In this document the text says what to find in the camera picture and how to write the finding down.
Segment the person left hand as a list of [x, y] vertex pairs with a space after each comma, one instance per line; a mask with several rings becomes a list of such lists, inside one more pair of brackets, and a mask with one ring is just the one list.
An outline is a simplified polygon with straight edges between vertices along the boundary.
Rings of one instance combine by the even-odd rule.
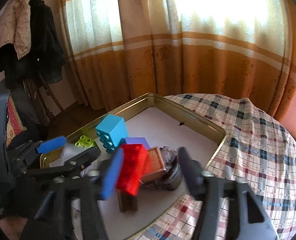
[[19, 240], [28, 219], [8, 216], [0, 219], [0, 228], [10, 240]]

